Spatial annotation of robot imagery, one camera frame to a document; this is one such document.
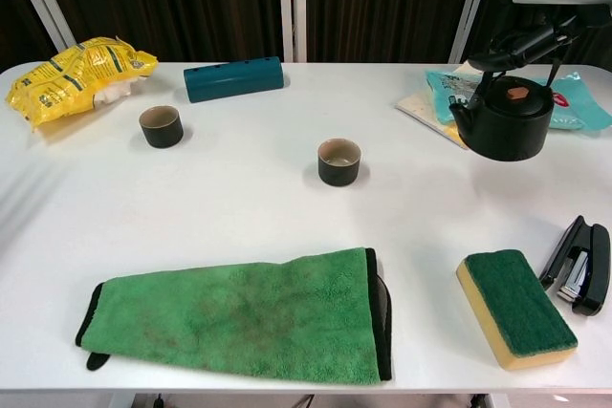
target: yellow sponge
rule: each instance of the yellow sponge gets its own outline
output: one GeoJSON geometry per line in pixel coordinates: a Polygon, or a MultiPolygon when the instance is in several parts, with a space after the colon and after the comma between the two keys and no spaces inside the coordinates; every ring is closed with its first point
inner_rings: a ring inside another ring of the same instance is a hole
{"type": "Polygon", "coordinates": [[[520,251],[470,255],[457,277],[506,370],[559,362],[578,346],[520,251]]]}

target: teapot lid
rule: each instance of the teapot lid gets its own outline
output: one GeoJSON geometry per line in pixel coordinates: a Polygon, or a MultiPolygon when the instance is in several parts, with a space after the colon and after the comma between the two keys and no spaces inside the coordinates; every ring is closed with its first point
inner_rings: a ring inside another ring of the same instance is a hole
{"type": "Polygon", "coordinates": [[[501,76],[485,94],[487,105],[511,117],[528,117],[548,110],[552,93],[549,88],[519,76],[501,76]]]}

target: plastic bag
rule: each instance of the plastic bag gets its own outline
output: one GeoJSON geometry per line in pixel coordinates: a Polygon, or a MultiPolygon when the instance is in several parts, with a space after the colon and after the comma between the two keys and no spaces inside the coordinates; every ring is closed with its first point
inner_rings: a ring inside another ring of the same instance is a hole
{"type": "MultiPolygon", "coordinates": [[[[480,75],[433,71],[427,71],[426,75],[433,91],[436,118],[443,124],[454,122],[448,106],[454,101],[467,103],[481,78],[480,75]]],[[[546,78],[532,80],[546,84],[546,78]]],[[[612,125],[612,116],[593,99],[577,72],[553,81],[552,88],[555,108],[551,128],[599,131],[612,125]]]]}
{"type": "Polygon", "coordinates": [[[156,66],[155,56],[137,52],[118,38],[92,38],[15,80],[7,102],[35,128],[93,109],[98,91],[116,81],[149,76],[156,66]]]}

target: stapler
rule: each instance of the stapler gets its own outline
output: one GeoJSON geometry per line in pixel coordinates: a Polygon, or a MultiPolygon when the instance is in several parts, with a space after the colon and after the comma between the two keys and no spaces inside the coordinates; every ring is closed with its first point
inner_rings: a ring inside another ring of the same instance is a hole
{"type": "Polygon", "coordinates": [[[545,290],[555,283],[566,265],[568,268],[557,295],[572,303],[573,312],[597,314],[603,306],[610,282],[608,230],[597,224],[587,225],[579,215],[563,233],[539,277],[545,290]]]}

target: light blue plastic bag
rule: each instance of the light blue plastic bag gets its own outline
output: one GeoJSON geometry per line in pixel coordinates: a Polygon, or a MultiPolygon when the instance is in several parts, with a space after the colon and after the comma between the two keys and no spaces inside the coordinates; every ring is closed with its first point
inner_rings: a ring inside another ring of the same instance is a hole
{"type": "MultiPolygon", "coordinates": [[[[467,103],[480,83],[480,75],[427,71],[427,83],[433,91],[436,118],[443,124],[454,121],[448,106],[454,102],[467,103]]],[[[540,85],[546,78],[533,78],[540,85]]],[[[593,99],[588,88],[574,72],[553,81],[555,108],[550,127],[554,129],[582,129],[600,131],[612,125],[612,116],[593,99]]]]}

